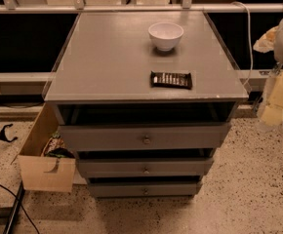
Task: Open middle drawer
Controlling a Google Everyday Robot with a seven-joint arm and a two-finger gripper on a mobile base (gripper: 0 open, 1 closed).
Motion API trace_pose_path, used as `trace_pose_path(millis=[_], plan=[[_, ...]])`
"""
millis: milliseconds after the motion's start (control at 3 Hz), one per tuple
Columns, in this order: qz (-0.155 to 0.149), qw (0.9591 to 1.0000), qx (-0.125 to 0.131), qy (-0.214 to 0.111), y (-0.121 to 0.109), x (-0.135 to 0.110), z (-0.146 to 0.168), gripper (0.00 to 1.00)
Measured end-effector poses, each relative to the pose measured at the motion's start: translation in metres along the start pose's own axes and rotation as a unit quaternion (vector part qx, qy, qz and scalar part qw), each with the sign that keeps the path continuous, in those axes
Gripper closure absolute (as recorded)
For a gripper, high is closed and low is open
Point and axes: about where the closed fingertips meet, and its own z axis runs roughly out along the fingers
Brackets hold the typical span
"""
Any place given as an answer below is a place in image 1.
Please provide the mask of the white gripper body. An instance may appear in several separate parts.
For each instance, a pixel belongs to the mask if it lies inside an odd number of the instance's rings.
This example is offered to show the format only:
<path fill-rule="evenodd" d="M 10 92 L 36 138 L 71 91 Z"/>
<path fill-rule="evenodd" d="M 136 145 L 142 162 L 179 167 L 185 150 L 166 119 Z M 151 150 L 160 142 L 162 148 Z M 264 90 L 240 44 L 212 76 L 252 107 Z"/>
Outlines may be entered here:
<path fill-rule="evenodd" d="M 272 131 L 283 123 L 283 70 L 272 70 L 266 79 L 257 116 L 262 131 Z"/>

